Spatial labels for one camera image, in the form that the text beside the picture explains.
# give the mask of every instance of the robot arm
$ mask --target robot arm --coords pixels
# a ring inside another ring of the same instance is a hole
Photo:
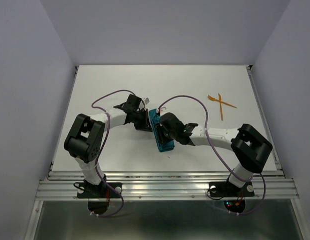
[[[135,129],[152,132],[148,109],[148,99],[130,95],[126,102],[115,106],[107,113],[110,116],[110,128],[134,123]],[[210,143],[215,147],[233,151],[239,160],[239,164],[233,172],[243,180],[249,180],[254,173],[261,173],[272,151],[272,145],[256,129],[249,124],[243,124],[240,128],[217,129],[209,128],[207,139],[205,128],[197,123],[183,124],[178,118],[165,108],[160,109],[160,122],[155,125],[155,134],[160,144],[176,140],[182,145],[200,146]],[[101,113],[92,116],[79,114],[65,140],[64,148],[79,163],[84,182],[89,186],[98,186],[91,192],[101,192],[101,177],[105,174],[97,164],[97,157],[101,147],[103,133],[107,131],[107,114]],[[246,184],[233,174],[223,183],[218,194],[213,197],[233,197]]]
[[[209,142],[203,126],[196,123],[183,124],[166,108],[160,109],[160,122],[155,128],[161,144],[171,140],[191,146],[210,146],[211,143],[215,147],[233,151],[239,160],[233,172],[243,180],[249,180],[254,173],[262,172],[273,149],[271,143],[249,124],[233,129],[209,128]],[[230,174],[226,187],[238,192],[245,183]]]
[[[152,132],[146,108],[148,102],[147,98],[141,99],[130,95],[126,102],[114,106],[107,112],[110,118],[110,128],[134,123],[136,130]],[[103,133],[107,131],[107,125],[108,116],[106,113],[92,116],[79,114],[64,142],[65,150],[78,162],[87,185],[100,185],[101,179],[97,172],[102,178],[106,178],[99,168],[96,158],[100,150]]]

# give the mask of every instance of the orange stick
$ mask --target orange stick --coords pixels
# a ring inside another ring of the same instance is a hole
[[[220,105],[220,116],[221,116],[221,121],[224,120],[224,117],[223,117],[223,107],[222,107],[222,100],[221,100],[221,95],[218,94],[218,97],[219,97],[219,105]]]

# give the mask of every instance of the cable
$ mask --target cable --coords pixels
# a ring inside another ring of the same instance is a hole
[[[105,139],[104,139],[104,141],[103,141],[103,144],[101,145],[101,148],[100,148],[100,150],[99,150],[99,153],[98,153],[98,155],[97,155],[97,157],[96,157],[95,165],[98,164],[98,159],[99,159],[99,157],[100,157],[100,155],[101,155],[101,152],[103,151],[103,149],[104,149],[104,147],[105,147],[105,144],[106,144],[106,141],[107,141],[108,135],[109,135],[109,130],[110,130],[110,115],[108,114],[108,112],[107,112],[104,108],[102,108],[102,107],[100,107],[100,106],[95,106],[95,104],[96,104],[98,101],[100,101],[100,100],[102,100],[102,99],[104,99],[104,98],[106,98],[106,97],[108,97],[108,96],[110,96],[110,95],[119,93],[119,92],[129,92],[129,93],[135,95],[135,93],[133,93],[133,92],[130,91],[130,90],[125,90],[125,89],[117,90],[117,91],[111,92],[111,93],[109,93],[109,94],[107,94],[107,95],[105,95],[105,96],[102,96],[102,97],[98,98],[97,100],[95,100],[95,101],[91,104],[91,107],[92,107],[93,109],[102,110],[102,111],[105,112],[105,114],[107,115],[107,131],[106,131],[106,135],[105,135]],[[106,218],[106,217],[113,216],[113,215],[115,215],[116,213],[118,213],[118,212],[124,207],[124,198],[122,197],[122,195],[121,195],[119,192],[117,192],[111,185],[109,185],[109,184],[104,180],[104,178],[101,176],[100,172],[98,171],[98,168],[97,168],[97,167],[96,167],[96,173],[97,173],[97,175],[99,176],[99,178],[102,180],[102,182],[103,182],[110,190],[112,190],[114,193],[116,193],[117,195],[120,196],[120,198],[121,198],[121,206],[120,206],[115,212],[110,213],[110,214],[106,214],[106,215],[98,215],[98,214],[95,214],[95,213],[92,212],[92,211],[89,211],[89,212],[90,212],[91,215],[94,215],[94,216],[99,217],[99,218]]]
[[[238,180],[242,181],[242,182],[250,182],[253,178],[253,176],[249,179],[242,179],[241,177],[239,177],[236,173],[234,173],[234,171],[232,171],[232,169],[227,165],[227,163],[223,160],[223,158],[220,156],[220,154],[217,152],[215,146],[212,144],[212,141],[209,137],[209,134],[208,134],[208,129],[207,129],[207,124],[208,124],[208,111],[207,111],[207,108],[206,106],[200,101],[198,100],[197,98],[193,97],[193,96],[188,96],[188,95],[177,95],[177,96],[173,96],[171,98],[169,98],[168,100],[164,101],[159,107],[158,107],[158,110],[160,110],[160,108],[166,104],[167,102],[171,101],[172,99],[176,99],[176,98],[189,98],[189,99],[193,99],[195,101],[197,101],[205,110],[205,113],[206,113],[206,119],[205,119],[205,133],[206,133],[206,137],[207,137],[207,140],[211,146],[211,148],[213,149],[214,153],[216,154],[216,156],[219,158],[219,160],[222,162],[222,164],[228,169],[228,171],[234,175]],[[261,201],[259,202],[259,204],[253,208],[252,210],[248,211],[248,212],[244,212],[244,213],[237,213],[237,212],[231,212],[229,211],[229,213],[233,213],[235,215],[248,215],[248,214],[251,214],[252,212],[254,212],[255,210],[257,210],[261,204],[263,203],[263,201],[265,200],[265,196],[266,196],[266,181],[265,181],[265,178],[264,176],[260,173],[260,176],[263,180],[263,183],[264,183],[264,194],[263,194],[263,197],[261,199]]]
[[[160,108],[166,104],[167,102],[171,101],[172,99],[176,99],[176,98],[189,98],[189,99],[193,99],[195,101],[197,101],[205,110],[205,113],[206,113],[206,119],[205,119],[205,133],[206,133],[206,137],[207,137],[207,140],[212,148],[212,150],[214,151],[214,153],[216,154],[216,156],[219,158],[219,160],[222,162],[222,164],[226,167],[226,169],[228,169],[228,171],[234,175],[237,179],[239,179],[240,181],[242,182],[250,182],[252,179],[253,179],[253,176],[249,179],[243,179],[241,177],[239,177],[228,165],[227,163],[223,160],[223,158],[220,156],[220,154],[217,152],[215,146],[213,145],[210,137],[209,137],[209,134],[208,134],[208,129],[207,129],[207,124],[208,124],[208,111],[207,111],[207,108],[205,107],[205,105],[200,101],[198,100],[197,98],[193,97],[193,96],[188,96],[188,95],[177,95],[177,96],[173,96],[171,98],[169,98],[168,100],[164,101],[159,107],[158,107],[158,110],[160,110]]]
[[[207,193],[206,193],[206,196],[209,197],[211,200],[221,200],[221,199],[224,198],[224,196],[222,196],[222,197],[220,197],[220,198],[213,198],[213,197],[209,196],[208,191],[207,191]]]
[[[79,186],[76,186],[75,184],[76,184],[77,182],[74,182],[74,184],[73,184],[73,186],[76,188],[76,189],[79,189],[79,190],[81,190],[81,191],[86,191],[85,189],[83,189],[83,188],[81,188],[81,187],[79,187]]]

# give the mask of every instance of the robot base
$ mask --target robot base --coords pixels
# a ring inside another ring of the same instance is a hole
[[[251,182],[245,183],[242,188],[231,189],[227,187],[227,182],[212,181],[209,183],[209,192],[212,198],[236,198],[238,194],[244,193],[244,197],[254,197],[255,192]]]

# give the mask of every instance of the metal frame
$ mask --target metal frame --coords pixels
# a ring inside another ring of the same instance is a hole
[[[122,196],[126,201],[200,201],[210,200],[206,196],[210,182],[225,182],[228,175],[210,175],[208,173],[189,172],[105,172],[107,181],[121,182]],[[284,177],[266,176],[267,199],[295,199],[298,198],[297,189],[292,179]],[[35,199],[37,201],[86,201],[77,199],[77,189],[73,187],[76,180],[41,181]],[[263,182],[260,177],[254,177],[253,186],[256,196],[263,195]]]
[[[246,66],[252,89],[257,101],[266,134],[270,142],[273,138],[255,87],[251,70]],[[279,162],[278,154],[273,149],[277,171],[266,171],[266,199],[291,199],[300,231],[305,240],[310,240],[305,214],[300,204],[299,195],[293,179],[286,179]],[[225,181],[227,171],[209,172],[106,172],[108,182],[123,183],[122,195],[126,201],[209,201],[206,192],[209,182]],[[77,190],[73,183],[83,180],[80,171],[51,171],[46,180],[41,181],[35,197],[34,207],[29,220],[25,240],[35,237],[43,201],[86,201],[77,199]],[[253,186],[256,193],[254,199],[263,194],[263,183],[258,175],[254,176]]]
[[[35,237],[37,225],[40,218],[41,209],[43,207],[43,201],[35,201],[33,209],[31,210],[31,215],[29,223],[26,230],[25,240],[33,240]]]

